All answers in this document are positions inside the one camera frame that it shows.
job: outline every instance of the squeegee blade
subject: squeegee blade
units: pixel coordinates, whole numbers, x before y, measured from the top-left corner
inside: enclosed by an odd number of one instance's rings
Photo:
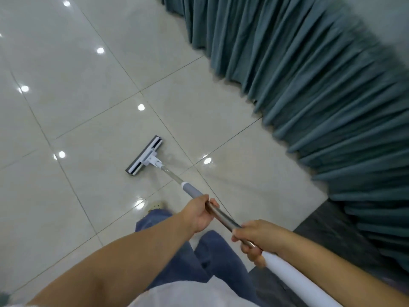
[[[136,175],[138,171],[143,167],[141,160],[146,158],[146,154],[148,154],[151,149],[157,150],[159,146],[162,144],[163,140],[159,136],[153,137],[151,142],[145,147],[145,149],[136,157],[136,159],[126,168],[126,172],[131,175]]]

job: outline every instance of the tile floor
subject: tile floor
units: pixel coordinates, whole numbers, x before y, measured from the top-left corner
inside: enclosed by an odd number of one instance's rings
[[[0,90],[0,291],[13,302],[133,232],[141,202],[182,209],[161,171],[125,173],[153,135],[239,223],[294,229],[326,199],[158,0],[0,0]]]

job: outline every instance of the flat mop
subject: flat mop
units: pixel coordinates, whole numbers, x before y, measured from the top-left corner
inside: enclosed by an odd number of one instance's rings
[[[155,136],[146,148],[139,154],[139,156],[126,169],[130,175],[136,175],[145,165],[152,164],[162,171],[166,172],[173,180],[179,183],[182,189],[192,198],[203,195],[190,183],[183,181],[172,171],[170,171],[163,163],[156,157],[156,150],[160,147],[163,140],[159,136]],[[206,210],[213,214],[218,221],[220,221],[230,232],[234,228],[241,227],[231,217],[223,211],[212,205],[209,201],[206,202]],[[256,245],[245,239],[241,240],[243,243],[251,248]],[[309,307],[340,307],[341,305],[335,301],[330,295],[326,294],[320,287],[313,283],[310,279],[305,277],[296,268],[289,263],[279,258],[277,255],[263,251],[263,257],[269,270],[276,274],[295,294],[299,296]]]

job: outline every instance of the white handle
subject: white handle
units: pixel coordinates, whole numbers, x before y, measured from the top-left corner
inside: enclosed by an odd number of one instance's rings
[[[267,268],[277,275],[309,307],[342,307],[319,286],[275,254],[263,251]]]

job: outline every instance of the blue jeans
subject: blue jeans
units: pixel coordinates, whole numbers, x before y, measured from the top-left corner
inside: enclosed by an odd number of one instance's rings
[[[136,223],[135,232],[154,226],[171,215],[166,210],[152,210]],[[206,283],[212,276],[222,279],[241,298],[263,306],[243,262],[213,230],[201,237],[194,251],[190,243],[185,242],[147,289],[182,280]]]

